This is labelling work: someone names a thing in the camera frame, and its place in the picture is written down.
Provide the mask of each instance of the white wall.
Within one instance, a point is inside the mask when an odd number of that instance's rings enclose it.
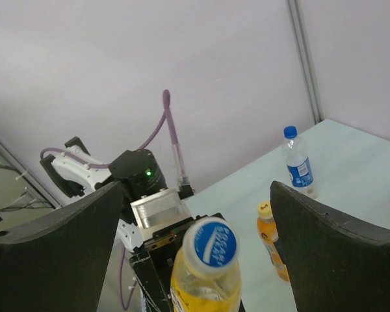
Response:
[[[390,0],[299,0],[325,118],[390,140]]]
[[[109,162],[165,88],[197,190],[313,124],[286,1],[0,1],[0,140],[63,202],[40,150],[77,135]],[[166,128],[149,148],[174,185]]]

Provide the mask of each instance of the bottle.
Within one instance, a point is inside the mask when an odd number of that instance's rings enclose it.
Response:
[[[285,141],[281,150],[293,187],[309,197],[317,198],[305,140],[298,136],[298,131],[292,125],[285,128],[284,134]]]
[[[221,218],[192,225],[177,252],[170,294],[175,312],[238,312],[241,302],[239,240]]]
[[[289,281],[289,274],[287,272],[283,248],[279,240],[278,231],[276,229],[276,223],[273,219],[272,208],[270,201],[264,201],[257,207],[259,218],[257,218],[257,230],[260,238],[265,244],[272,264],[278,273],[278,276]]]

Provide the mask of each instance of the table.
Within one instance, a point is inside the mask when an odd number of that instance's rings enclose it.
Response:
[[[317,201],[390,229],[390,142],[331,120],[301,136],[308,144]],[[296,311],[290,284],[274,272],[257,234],[256,207],[270,199],[273,180],[290,185],[280,147],[187,201],[193,215],[222,213],[239,234],[247,312]]]

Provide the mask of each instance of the orange juice bottle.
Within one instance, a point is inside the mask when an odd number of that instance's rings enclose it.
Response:
[[[278,276],[285,281],[289,281],[283,249],[276,229],[276,223],[273,219],[270,201],[267,200],[260,203],[257,207],[257,211],[259,213],[259,218],[257,218],[257,230],[260,238],[270,254],[272,264],[276,269]]]

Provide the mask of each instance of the metal frame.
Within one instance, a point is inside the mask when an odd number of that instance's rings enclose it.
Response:
[[[27,183],[27,191],[32,194],[35,198],[46,199],[53,208],[60,207],[59,201],[53,197],[39,182],[36,178],[26,169],[20,161],[9,152],[9,150],[0,143],[0,159],[4,160],[8,164],[11,164],[20,174],[19,178],[23,178]]]
[[[315,124],[323,121],[324,115],[320,103],[319,89],[317,76],[313,67],[311,52],[309,49],[309,41],[307,39],[306,28],[304,24],[304,15],[300,6],[299,0],[287,0],[291,21],[296,38],[296,45],[300,60],[302,63],[302,71],[306,83],[307,94],[311,104],[313,120]]]

